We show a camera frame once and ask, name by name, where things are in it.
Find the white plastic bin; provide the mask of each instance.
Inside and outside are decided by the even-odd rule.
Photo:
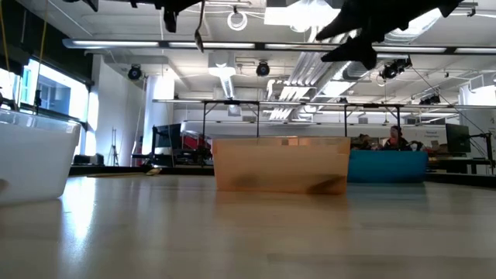
[[[0,205],[64,193],[81,126],[0,109]]]

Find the brown box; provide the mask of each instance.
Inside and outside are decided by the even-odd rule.
[[[215,139],[213,154],[218,191],[346,193],[345,137]]]

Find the fluorescent light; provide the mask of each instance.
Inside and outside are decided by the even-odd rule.
[[[496,47],[460,47],[455,50],[455,53],[474,53],[474,54],[495,54]]]
[[[203,46],[211,48],[254,49],[255,43],[203,43]]]
[[[171,43],[169,43],[169,47],[172,47],[172,48],[197,48],[196,43],[189,43],[189,42],[171,42]]]
[[[195,103],[201,104],[202,100],[165,100],[165,99],[154,99],[153,102],[163,102],[163,103]]]
[[[307,103],[307,105],[314,105],[314,106],[344,106],[345,104],[339,104],[339,103]]]
[[[301,105],[300,102],[260,102],[261,105]]]
[[[80,47],[158,47],[158,42],[141,42],[141,41],[94,41],[94,40],[75,40],[73,44]]]
[[[194,42],[170,42],[171,48],[196,48]],[[204,48],[212,49],[255,49],[255,43],[203,43]]]
[[[393,53],[443,53],[445,47],[430,47],[430,46],[373,46],[378,52],[393,52]]]
[[[378,53],[379,59],[408,59],[407,54]]]
[[[248,1],[205,1],[206,5],[235,5],[250,7],[251,2]]]
[[[315,44],[315,43],[267,43],[268,50],[334,50],[337,45]]]

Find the blue container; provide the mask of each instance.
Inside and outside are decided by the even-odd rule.
[[[350,183],[422,183],[426,152],[351,150]]]

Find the ceiling light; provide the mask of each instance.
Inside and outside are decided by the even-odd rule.
[[[260,102],[261,105],[301,105],[300,102]]]
[[[241,21],[240,22],[233,22],[233,16],[239,16],[241,15]],[[227,26],[229,26],[230,29],[234,31],[241,31],[246,28],[248,25],[248,17],[246,17],[246,13],[244,12],[237,12],[235,8],[235,12],[231,12],[229,16],[227,17]]]
[[[163,99],[154,99],[153,102],[163,102],[163,103],[195,103],[195,104],[201,104],[203,103],[202,100],[163,100]]]
[[[265,48],[268,50],[334,50],[338,46],[335,44],[321,43],[267,43]]]
[[[311,26],[326,26],[339,14],[325,0],[293,1],[288,7],[265,9],[265,25],[290,26],[295,32],[303,32]]]
[[[460,47],[455,50],[455,53],[467,53],[467,54],[495,54],[496,47]]]
[[[306,105],[314,105],[314,106],[344,106],[344,104],[339,104],[339,103],[308,103]]]
[[[379,52],[392,52],[392,53],[443,53],[446,51],[445,47],[431,47],[431,46],[373,46]]]
[[[171,48],[194,48],[196,49],[196,44],[194,42],[169,42],[169,47]],[[203,43],[205,49],[255,49],[255,43]]]
[[[158,47],[158,42],[146,41],[95,41],[95,40],[74,40],[72,42],[80,47],[107,48],[107,47]]]
[[[251,2],[248,2],[248,1],[205,1],[205,4],[206,5],[234,5],[234,6],[246,6],[246,7],[251,6]]]

